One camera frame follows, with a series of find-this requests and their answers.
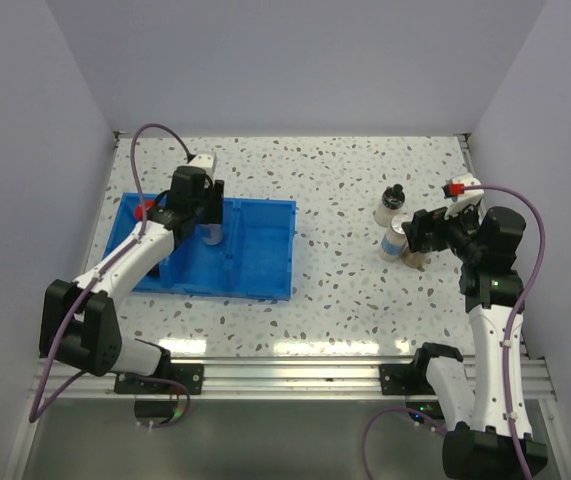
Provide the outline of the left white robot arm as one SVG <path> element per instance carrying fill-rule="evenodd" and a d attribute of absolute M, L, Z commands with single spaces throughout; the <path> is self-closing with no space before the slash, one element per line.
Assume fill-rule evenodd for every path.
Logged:
<path fill-rule="evenodd" d="M 204 227 L 209 240 L 221 238 L 224 183 L 214 177 L 210 155 L 176 168 L 170 187 L 145 209 L 131 233 L 99 264 L 72 281 L 46 289 L 39 353 L 94 376 L 137 375 L 150 392 L 173 379 L 166 349 L 126 339 L 118 307 L 162 260 Z"/>

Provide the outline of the black-cap brown spice grinder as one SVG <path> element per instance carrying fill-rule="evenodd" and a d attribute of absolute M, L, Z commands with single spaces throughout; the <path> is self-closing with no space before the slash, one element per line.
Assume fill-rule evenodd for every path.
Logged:
<path fill-rule="evenodd" d="M 429 253 L 411 252 L 408 248 L 406 248 L 401 254 L 401 260 L 406 266 L 410 268 L 420 269 L 426 264 L 429 256 Z"/>

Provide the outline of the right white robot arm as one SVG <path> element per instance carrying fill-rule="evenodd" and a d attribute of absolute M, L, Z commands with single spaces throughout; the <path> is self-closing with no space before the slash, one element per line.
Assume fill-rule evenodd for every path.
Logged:
<path fill-rule="evenodd" d="M 475 380 L 467 382 L 460 352 L 424 343 L 410 379 L 437 395 L 446 423 L 442 463 L 450 479 L 531 479 L 548 464 L 525 407 L 520 360 L 524 303 L 513 268 L 526 229 L 517 212 L 471 206 L 450 216 L 445 208 L 419 210 L 403 223 L 414 253 L 450 250 L 462 262 L 459 287 L 475 346 Z"/>

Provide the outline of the silver-lid blue-label spice jar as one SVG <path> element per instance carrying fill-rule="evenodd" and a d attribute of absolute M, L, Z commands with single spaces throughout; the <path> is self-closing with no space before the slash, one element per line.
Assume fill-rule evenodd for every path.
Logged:
<path fill-rule="evenodd" d="M 398 260 L 407 243 L 406 233 L 402 224 L 409 219 L 407 214 L 396 215 L 385 231 L 381 240 L 380 257 L 388 262 Z"/>

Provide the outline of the silver-lid white spice jar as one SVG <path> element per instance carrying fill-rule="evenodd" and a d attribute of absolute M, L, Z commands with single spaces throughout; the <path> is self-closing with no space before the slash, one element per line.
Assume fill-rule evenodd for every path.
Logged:
<path fill-rule="evenodd" d="M 220 223 L 201 224 L 200 232 L 203 242 L 209 246 L 219 245 L 223 239 L 222 225 Z"/>

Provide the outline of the red-lid sauce jar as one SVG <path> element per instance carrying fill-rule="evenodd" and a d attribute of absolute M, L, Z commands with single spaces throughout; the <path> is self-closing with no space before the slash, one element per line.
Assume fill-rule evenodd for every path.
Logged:
<path fill-rule="evenodd" d="M 146 200 L 144 204 L 139 203 L 134 211 L 133 211 L 133 217 L 137 222 L 142 222 L 143 220 L 149 220 L 150 219 L 150 210 L 154 207 L 154 201 L 153 200 Z"/>

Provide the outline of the black-cap white powder grinder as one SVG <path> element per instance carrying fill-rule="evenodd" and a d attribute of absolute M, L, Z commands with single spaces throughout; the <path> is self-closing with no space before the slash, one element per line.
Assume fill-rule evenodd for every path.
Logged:
<path fill-rule="evenodd" d="M 402 210 L 404 204 L 404 187 L 401 184 L 388 186 L 382 193 L 374 212 L 375 222 L 379 226 L 387 228 L 392 219 Z"/>

